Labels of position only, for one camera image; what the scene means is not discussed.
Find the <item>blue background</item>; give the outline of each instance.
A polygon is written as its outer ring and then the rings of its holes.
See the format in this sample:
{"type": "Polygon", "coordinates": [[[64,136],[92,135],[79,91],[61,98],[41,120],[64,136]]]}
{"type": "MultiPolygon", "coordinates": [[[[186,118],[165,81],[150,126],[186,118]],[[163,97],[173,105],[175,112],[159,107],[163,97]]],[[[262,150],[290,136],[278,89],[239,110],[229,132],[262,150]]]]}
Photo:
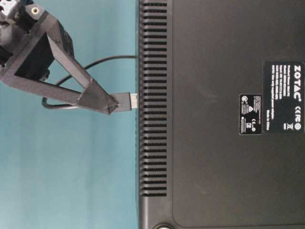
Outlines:
{"type": "MultiPolygon", "coordinates": [[[[135,53],[135,0],[35,2],[61,21],[82,65],[135,53]]],[[[66,75],[57,63],[50,70],[52,83],[66,75]]],[[[110,93],[135,91],[134,60],[89,72],[110,93]]],[[[40,103],[0,84],[0,228],[137,228],[135,111],[106,116],[40,103]]]]}

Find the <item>screw hole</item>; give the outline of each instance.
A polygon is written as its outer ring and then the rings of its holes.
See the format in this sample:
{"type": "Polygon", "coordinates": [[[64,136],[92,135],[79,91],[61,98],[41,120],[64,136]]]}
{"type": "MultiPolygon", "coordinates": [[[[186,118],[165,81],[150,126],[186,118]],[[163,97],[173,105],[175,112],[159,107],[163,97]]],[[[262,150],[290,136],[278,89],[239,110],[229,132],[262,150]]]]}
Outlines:
{"type": "Polygon", "coordinates": [[[32,13],[33,13],[33,14],[38,14],[38,13],[39,13],[39,9],[38,9],[37,7],[34,7],[34,8],[32,9],[32,13]]]}

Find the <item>usb connector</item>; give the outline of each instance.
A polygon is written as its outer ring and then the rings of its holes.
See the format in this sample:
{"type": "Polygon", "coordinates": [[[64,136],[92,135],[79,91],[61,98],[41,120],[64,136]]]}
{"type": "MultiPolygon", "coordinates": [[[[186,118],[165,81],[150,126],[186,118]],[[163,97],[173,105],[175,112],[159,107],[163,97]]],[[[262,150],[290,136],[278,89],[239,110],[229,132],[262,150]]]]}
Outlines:
{"type": "Polygon", "coordinates": [[[130,94],[132,109],[138,108],[138,94],[130,94]]]}
{"type": "Polygon", "coordinates": [[[125,92],[112,94],[111,96],[118,102],[118,107],[113,112],[125,112],[138,108],[138,94],[125,92]]]}

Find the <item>regulatory label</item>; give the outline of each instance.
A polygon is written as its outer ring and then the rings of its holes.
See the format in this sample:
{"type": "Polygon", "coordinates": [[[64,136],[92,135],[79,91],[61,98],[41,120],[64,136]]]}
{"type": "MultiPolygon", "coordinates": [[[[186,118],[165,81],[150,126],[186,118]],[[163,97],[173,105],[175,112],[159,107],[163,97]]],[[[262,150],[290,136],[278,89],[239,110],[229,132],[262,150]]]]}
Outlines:
{"type": "Polygon", "coordinates": [[[264,64],[264,132],[304,133],[304,63],[264,64]]]}
{"type": "Polygon", "coordinates": [[[241,135],[260,135],[262,133],[262,96],[259,94],[240,95],[241,135]]]}

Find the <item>vent grille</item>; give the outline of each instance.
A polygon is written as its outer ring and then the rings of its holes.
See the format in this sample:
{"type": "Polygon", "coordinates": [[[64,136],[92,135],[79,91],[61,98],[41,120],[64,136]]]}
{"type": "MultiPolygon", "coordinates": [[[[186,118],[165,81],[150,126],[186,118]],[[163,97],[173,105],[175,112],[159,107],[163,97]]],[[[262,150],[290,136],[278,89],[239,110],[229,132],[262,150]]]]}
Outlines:
{"type": "Polygon", "coordinates": [[[167,196],[168,0],[140,3],[140,194],[167,196]]]}

